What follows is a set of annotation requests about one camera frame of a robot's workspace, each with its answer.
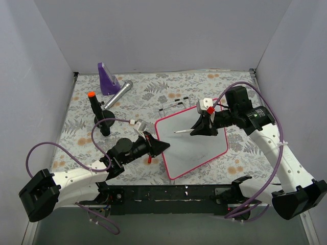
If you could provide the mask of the white red whiteboard marker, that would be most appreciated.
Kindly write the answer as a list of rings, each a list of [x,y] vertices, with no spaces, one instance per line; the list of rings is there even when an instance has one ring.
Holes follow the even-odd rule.
[[[192,131],[193,131],[193,129],[188,129],[188,130],[175,131],[174,133],[175,133],[175,134],[179,134],[179,133],[190,133],[190,132],[192,132]]]

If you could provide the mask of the pink framed whiteboard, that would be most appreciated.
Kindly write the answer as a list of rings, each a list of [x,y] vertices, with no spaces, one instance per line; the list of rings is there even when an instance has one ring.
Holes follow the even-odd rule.
[[[191,136],[189,133],[178,133],[190,129],[199,116],[196,106],[192,106],[155,122],[158,140],[170,144],[162,157],[171,180],[195,170],[228,151],[225,129],[219,129],[217,136]]]

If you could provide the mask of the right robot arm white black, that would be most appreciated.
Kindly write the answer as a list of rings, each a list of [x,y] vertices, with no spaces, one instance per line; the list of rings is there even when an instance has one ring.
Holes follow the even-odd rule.
[[[216,111],[218,102],[210,98],[198,100],[200,115],[191,127],[190,135],[216,136],[218,130],[237,126],[258,146],[273,167],[266,183],[260,184],[251,176],[234,180],[230,189],[216,195],[222,202],[235,201],[241,205],[225,218],[245,213],[252,201],[272,206],[283,219],[293,217],[317,206],[326,195],[326,181],[317,181],[294,156],[286,141],[279,120],[266,107],[254,107],[244,84],[237,82],[223,93],[227,106]]]

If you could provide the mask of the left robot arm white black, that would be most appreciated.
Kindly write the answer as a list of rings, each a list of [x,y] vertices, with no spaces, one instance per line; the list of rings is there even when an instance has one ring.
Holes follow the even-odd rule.
[[[169,147],[169,143],[146,131],[135,142],[121,138],[104,157],[86,168],[56,173],[40,170],[19,192],[19,198],[30,222],[40,221],[55,209],[74,203],[112,204],[116,198],[105,182],[123,173],[125,164],[144,155],[154,158]]]

